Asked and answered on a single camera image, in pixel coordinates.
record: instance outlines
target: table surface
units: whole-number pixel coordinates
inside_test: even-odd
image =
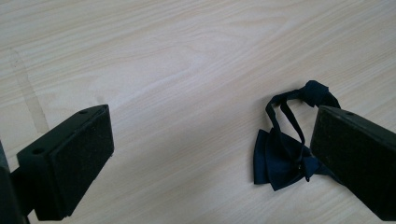
[[[396,132],[395,12],[395,1],[0,0],[10,168],[72,114],[109,104],[114,155],[62,223],[379,223],[325,176],[253,185],[252,153],[272,126],[269,99],[311,79]],[[317,109],[291,108],[309,143]]]

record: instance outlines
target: light wood surface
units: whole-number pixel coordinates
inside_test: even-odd
[[[310,79],[396,132],[396,1],[0,0],[11,170],[64,119],[110,106],[114,155],[62,223],[380,223],[328,177],[252,183],[265,105]],[[291,105],[309,143],[317,110]]]

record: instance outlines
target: bow tie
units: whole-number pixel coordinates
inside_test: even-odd
[[[304,145],[304,135],[291,112],[287,101],[301,99],[310,106],[329,105],[340,108],[337,99],[329,88],[316,82],[308,81],[304,87],[276,95],[265,110],[273,123],[268,133],[259,130],[253,155],[254,184],[271,183],[274,190],[283,189],[305,177],[306,181],[313,175],[329,175],[340,181],[332,172],[312,155],[311,149]],[[299,134],[301,142],[282,133],[276,120],[273,104],[280,105],[289,122]]]

